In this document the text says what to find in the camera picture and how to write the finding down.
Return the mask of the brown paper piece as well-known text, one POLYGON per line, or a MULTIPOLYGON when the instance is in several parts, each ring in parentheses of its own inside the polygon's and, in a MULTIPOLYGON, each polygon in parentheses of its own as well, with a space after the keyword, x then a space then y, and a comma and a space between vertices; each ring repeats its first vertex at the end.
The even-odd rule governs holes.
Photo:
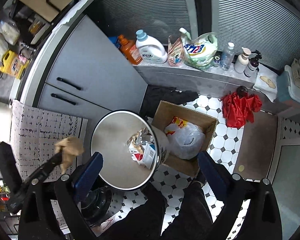
POLYGON ((62 153, 62 161, 59 166, 61 173, 65 174, 76 157, 84 153, 83 143, 76 137, 64 138, 55 143, 55 154, 59 152, 62 153))

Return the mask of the red paper scrap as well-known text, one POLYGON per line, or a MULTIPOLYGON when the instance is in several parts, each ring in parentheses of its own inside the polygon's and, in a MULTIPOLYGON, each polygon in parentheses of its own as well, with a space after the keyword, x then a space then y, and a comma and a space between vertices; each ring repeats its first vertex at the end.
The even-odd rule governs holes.
POLYGON ((132 153, 132 159, 136 161, 139 165, 143 164, 143 154, 139 152, 132 153))

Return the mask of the brown paper trash wad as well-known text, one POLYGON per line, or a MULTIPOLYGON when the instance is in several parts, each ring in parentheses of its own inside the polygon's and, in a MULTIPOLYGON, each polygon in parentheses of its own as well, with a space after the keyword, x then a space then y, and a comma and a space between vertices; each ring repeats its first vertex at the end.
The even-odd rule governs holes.
POLYGON ((141 154, 143 155, 143 146, 142 145, 136 145, 135 141, 131 141, 128 144, 128 150, 130 154, 141 154))

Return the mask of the white blue medicine box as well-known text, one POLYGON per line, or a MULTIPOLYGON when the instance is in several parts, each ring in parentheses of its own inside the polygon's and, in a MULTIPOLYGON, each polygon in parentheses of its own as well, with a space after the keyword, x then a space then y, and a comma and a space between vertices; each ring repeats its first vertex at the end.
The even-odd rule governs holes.
POLYGON ((154 144, 147 142, 143 146, 143 154, 142 154, 142 158, 140 160, 140 164, 144 165, 146 168, 151 170, 152 166, 154 164, 154 161, 155 161, 155 155, 156 155, 156 151, 155 151, 154 144))

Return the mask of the silver foil wrapper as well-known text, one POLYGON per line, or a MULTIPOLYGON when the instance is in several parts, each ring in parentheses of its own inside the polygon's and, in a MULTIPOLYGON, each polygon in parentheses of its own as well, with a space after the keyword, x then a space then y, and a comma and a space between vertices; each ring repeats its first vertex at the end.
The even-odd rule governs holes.
POLYGON ((132 135, 126 142, 127 146, 129 146, 131 143, 134 146, 141 146, 146 145, 146 143, 154 143, 154 136, 149 131, 147 127, 139 130, 134 135, 132 135))

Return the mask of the white round trash bin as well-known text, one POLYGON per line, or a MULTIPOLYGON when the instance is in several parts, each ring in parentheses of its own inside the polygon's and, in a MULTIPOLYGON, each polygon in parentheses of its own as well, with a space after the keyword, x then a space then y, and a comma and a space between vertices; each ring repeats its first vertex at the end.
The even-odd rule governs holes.
POLYGON ((102 154, 100 177, 110 187, 120 191, 134 191, 145 185, 159 165, 168 158, 169 142, 164 132, 148 124, 131 111, 114 111, 96 125, 90 142, 90 154, 102 154), (154 150, 149 168, 133 160, 128 141, 142 129, 153 138, 154 150))

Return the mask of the patterned white tablecloth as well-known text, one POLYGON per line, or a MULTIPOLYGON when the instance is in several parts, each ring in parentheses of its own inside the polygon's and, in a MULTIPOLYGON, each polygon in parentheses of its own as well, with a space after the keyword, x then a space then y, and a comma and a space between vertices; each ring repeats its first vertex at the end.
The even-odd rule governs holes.
POLYGON ((66 137, 84 140, 88 120, 12 102, 11 148, 25 180, 55 153, 55 143, 66 137))

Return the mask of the cardboard box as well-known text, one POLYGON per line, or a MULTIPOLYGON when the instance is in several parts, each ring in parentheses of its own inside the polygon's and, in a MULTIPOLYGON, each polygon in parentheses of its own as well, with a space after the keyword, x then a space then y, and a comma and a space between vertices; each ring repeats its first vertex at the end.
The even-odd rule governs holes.
POLYGON ((168 142, 163 164, 187 176, 199 171, 197 155, 207 150, 218 120, 209 115, 161 101, 152 126, 162 131, 168 142))

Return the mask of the red umbrella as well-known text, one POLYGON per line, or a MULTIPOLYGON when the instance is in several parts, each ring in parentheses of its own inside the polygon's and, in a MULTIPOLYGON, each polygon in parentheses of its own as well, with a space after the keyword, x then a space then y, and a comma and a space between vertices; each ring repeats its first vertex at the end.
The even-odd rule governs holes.
POLYGON ((226 126, 241 128, 246 122, 254 122, 254 113, 261 110, 262 101, 256 94, 248 94, 248 89, 239 86, 236 91, 221 98, 223 118, 226 126))

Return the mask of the dark pump bottle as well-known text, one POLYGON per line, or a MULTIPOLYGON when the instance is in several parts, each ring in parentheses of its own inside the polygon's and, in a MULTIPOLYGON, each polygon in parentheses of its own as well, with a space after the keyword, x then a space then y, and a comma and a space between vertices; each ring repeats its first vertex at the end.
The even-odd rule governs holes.
POLYGON ((252 77, 254 72, 258 70, 259 60, 262 59, 262 54, 258 50, 255 50, 252 53, 255 54, 255 56, 249 60, 249 63, 243 72, 246 77, 252 77))

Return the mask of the white pump bottle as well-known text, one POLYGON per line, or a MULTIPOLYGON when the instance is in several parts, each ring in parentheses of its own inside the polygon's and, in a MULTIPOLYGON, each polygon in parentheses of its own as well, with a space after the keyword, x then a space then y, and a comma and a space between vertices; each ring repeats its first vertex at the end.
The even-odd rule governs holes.
POLYGON ((243 52, 238 55, 237 60, 234 64, 234 70, 237 73, 243 73, 245 68, 247 67, 249 63, 249 56, 251 55, 251 50, 248 48, 243 48, 243 52))

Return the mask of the clear water bottle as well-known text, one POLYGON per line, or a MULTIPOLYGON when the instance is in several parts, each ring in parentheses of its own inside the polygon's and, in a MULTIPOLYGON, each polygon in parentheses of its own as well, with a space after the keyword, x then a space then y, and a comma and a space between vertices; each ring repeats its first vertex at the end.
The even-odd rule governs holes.
POLYGON ((223 49, 220 65, 224 71, 228 71, 232 64, 235 54, 234 46, 235 45, 232 42, 228 42, 228 44, 223 49))

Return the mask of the pink snack pouch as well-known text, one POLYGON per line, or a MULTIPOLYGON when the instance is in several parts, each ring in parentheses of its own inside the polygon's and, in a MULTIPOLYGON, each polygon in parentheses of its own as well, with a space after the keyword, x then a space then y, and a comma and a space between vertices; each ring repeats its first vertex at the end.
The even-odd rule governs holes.
POLYGON ((183 43, 180 38, 178 38, 174 44, 171 42, 171 36, 168 37, 168 52, 167 61, 171 67, 179 66, 184 61, 184 49, 183 43))

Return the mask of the orange cleaner bottle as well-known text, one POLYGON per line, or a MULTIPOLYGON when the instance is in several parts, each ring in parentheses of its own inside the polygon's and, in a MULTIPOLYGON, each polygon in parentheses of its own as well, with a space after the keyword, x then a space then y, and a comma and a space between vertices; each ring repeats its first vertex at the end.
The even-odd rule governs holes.
POLYGON ((134 65, 138 65, 142 61, 142 57, 133 40, 126 39, 123 35, 119 35, 120 50, 126 59, 134 65))

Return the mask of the hanging plastic bags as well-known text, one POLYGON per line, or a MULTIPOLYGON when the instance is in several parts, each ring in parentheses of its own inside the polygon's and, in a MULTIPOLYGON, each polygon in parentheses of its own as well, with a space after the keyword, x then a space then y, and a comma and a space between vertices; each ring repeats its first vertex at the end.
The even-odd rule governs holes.
POLYGON ((14 46, 20 37, 20 31, 13 21, 0 20, 0 62, 9 51, 9 45, 14 46))

